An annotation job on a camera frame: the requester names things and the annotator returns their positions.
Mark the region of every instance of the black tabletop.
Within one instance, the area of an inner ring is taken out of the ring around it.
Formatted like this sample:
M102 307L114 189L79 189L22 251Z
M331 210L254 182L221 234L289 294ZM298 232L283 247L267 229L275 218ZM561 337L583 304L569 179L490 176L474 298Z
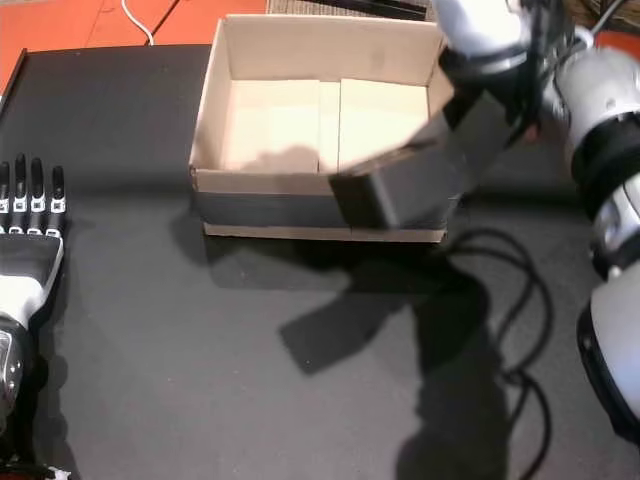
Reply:
M0 158L62 164L72 219L39 332L43 461L85 480L502 480L546 434L537 478L634 477L575 345L598 279L560 149L502 159L452 220L464 255L204 238L187 157L208 53L30 54L8 98ZM514 419L501 373L545 333L528 372L551 418L534 392Z

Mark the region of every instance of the cable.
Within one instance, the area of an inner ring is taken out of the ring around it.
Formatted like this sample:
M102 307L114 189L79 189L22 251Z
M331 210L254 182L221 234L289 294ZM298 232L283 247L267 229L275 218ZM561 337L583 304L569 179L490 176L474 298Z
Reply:
M145 27L142 24L142 22L140 22L136 17L134 17L133 14L127 8L127 0L122 0L120 4L122 5L122 10L124 10L124 14L127 17L129 17L129 20L131 20L133 24L136 27L138 27L140 30L142 30L144 34L147 36L147 39L148 39L147 41L149 42L149 45L155 45L155 42L153 41L153 34L149 31L147 27Z
M155 35L156 33L158 33L158 30L160 30L160 28L162 27L162 25L164 25L164 22L167 21L167 18L169 18L169 15L171 15L171 13L173 12L173 10L178 6L178 3L180 3L180 0L173 0L173 3L171 4L171 6L169 6L169 8L167 9L166 12L164 12L164 15L162 16L162 18L160 19L160 21L158 22L158 24L154 27L153 30L151 30L151 35ZM149 39L147 39L146 42L144 42L145 45L149 45Z
M491 237L493 239L499 240L503 243L508 244L511 248L513 248L517 252L517 256L511 255L509 253L505 253L501 250L490 248L490 247L477 247L474 245L468 245L473 242L473 239L476 237ZM549 449L551 447L551 437L552 437L552 414L551 407L549 406L549 401L540 386L540 384L526 371L526 369L537 360L537 358L542 353L542 350L546 346L549 341L549 337L551 335L551 329L553 327L554 320L554 311L553 311L553 301L551 297L551 292L547 287L546 283L542 280L539 273L537 272L533 260L529 256L528 252L520 245L516 240L511 238L510 236L491 229L482 229L473 232L469 232L467 234L463 234L458 239L456 239L450 246L445 250L445 255L485 255L496 260L500 260L507 264L510 264L527 274L527 284L525 285L522 294L518 297L516 303L513 307L509 309L507 312L505 319L501 323L498 334L496 335L496 344L498 345L498 349L500 349L500 345L502 340L506 336L510 327L514 324L515 320L525 308L528 303L531 294L533 293L533 287L538 287L540 295L542 297L543 302L543 329L540 334L538 341L534 344L530 352L524 357L524 359L520 360L512 367L502 367L500 369L500 378L506 385L510 385L512 387L517 387L522 390L516 406L511 414L511 418L508 421L509 432L513 433L513 428L523 414L525 406L527 404L528 399L533 396L540 406L540 411L542 415L542 439L540 448L538 449L534 459L531 461L529 466L526 468L524 473L520 476L521 480L531 480L536 473L540 470L540 467L544 463L545 458L549 453Z
M615 0L611 5L609 5L609 8L607 8L607 11L602 14L600 20L598 20L598 23L596 23L591 29L591 35L595 37L598 33L600 33L600 31L604 28L611 17L613 17L613 15L626 1L627 0Z

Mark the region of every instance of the orange floor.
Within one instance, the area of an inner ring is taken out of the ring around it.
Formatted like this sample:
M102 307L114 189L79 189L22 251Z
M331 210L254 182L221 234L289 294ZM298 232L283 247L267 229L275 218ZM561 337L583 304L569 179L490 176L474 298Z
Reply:
M152 29L172 0L127 0ZM266 0L181 0L155 36L158 44L211 43L217 19L228 13L264 13ZM0 6L0 92L20 51L141 45L144 33L125 16L120 0L39 0Z

